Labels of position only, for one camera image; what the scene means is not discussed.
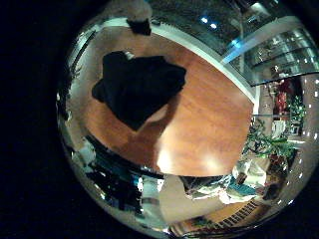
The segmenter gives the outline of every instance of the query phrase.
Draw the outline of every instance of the green plant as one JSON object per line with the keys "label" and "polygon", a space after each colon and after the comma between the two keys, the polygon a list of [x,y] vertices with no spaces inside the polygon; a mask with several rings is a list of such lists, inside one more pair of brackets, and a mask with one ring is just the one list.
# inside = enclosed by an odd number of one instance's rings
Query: green plant
{"label": "green plant", "polygon": [[294,144],[288,142],[287,137],[272,138],[265,135],[264,131],[264,121],[257,119],[249,128],[243,154],[253,152],[260,157],[266,157],[269,154],[289,157],[293,153]]}
{"label": "green plant", "polygon": [[306,108],[302,103],[302,99],[299,96],[295,96],[291,102],[288,102],[290,109],[291,120],[303,121],[306,115]]}

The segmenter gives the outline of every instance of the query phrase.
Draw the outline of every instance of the ceiling light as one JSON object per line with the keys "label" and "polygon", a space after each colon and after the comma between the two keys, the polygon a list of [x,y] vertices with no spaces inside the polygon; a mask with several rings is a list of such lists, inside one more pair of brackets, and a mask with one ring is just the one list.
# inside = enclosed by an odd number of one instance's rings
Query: ceiling light
{"label": "ceiling light", "polygon": [[217,28],[217,25],[216,25],[215,23],[211,23],[211,24],[210,24],[210,27],[211,27],[212,29],[216,29],[216,28]]}
{"label": "ceiling light", "polygon": [[205,17],[202,17],[202,18],[200,19],[200,21],[203,22],[203,23],[207,23],[207,22],[208,22],[208,19],[205,18]]}

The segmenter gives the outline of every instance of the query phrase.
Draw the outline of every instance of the wooden table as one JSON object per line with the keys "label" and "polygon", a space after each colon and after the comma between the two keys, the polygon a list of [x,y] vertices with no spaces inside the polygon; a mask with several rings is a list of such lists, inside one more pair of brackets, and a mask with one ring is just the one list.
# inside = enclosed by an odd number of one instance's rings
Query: wooden table
{"label": "wooden table", "polygon": [[[139,131],[129,129],[91,96],[102,77],[102,59],[113,51],[136,57],[162,55],[187,69],[184,89]],[[126,27],[101,31],[82,55],[79,89],[72,106],[102,144],[129,161],[157,171],[188,176],[229,173],[240,157],[252,102],[223,73],[185,47],[152,34],[134,35]]]}

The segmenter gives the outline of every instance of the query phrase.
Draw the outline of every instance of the person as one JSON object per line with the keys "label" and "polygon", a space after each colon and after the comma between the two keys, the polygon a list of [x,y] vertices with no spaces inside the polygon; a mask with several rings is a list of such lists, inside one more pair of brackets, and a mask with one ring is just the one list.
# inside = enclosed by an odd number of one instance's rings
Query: person
{"label": "person", "polygon": [[152,14],[151,5],[145,0],[112,0],[101,16],[104,19],[126,17],[134,33],[150,35]]}

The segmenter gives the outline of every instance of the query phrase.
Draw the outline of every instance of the black cloth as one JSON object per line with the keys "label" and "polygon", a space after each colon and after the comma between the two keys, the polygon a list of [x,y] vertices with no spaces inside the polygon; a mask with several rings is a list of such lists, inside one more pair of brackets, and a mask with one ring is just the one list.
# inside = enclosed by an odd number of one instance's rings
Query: black cloth
{"label": "black cloth", "polygon": [[152,32],[149,19],[146,19],[143,22],[134,22],[127,20],[127,23],[129,24],[132,32],[136,34],[149,36]]}
{"label": "black cloth", "polygon": [[181,91],[185,74],[186,69],[161,56],[128,60],[125,53],[113,52],[103,59],[103,78],[94,85],[92,96],[137,130]]}

